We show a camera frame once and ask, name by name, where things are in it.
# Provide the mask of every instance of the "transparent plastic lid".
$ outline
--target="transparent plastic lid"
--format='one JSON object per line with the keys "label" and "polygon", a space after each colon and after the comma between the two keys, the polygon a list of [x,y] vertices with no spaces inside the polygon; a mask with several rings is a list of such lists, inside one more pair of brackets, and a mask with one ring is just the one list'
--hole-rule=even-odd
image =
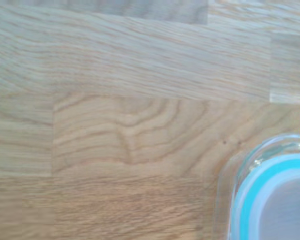
{"label": "transparent plastic lid", "polygon": [[262,161],[243,176],[232,193],[228,239],[300,240],[300,153]]}

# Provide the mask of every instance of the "wooden tabletop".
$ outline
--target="wooden tabletop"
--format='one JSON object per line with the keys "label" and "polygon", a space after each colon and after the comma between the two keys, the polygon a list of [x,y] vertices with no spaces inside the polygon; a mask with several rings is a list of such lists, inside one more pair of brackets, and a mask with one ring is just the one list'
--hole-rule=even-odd
{"label": "wooden tabletop", "polygon": [[225,163],[300,134],[293,2],[0,1],[0,240],[212,240]]}

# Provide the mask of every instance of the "food storage container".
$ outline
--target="food storage container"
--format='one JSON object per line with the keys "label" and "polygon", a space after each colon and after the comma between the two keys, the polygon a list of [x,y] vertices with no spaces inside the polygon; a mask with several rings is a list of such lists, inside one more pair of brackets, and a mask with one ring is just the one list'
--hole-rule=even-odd
{"label": "food storage container", "polygon": [[300,135],[230,159],[219,174],[213,240],[300,240]]}

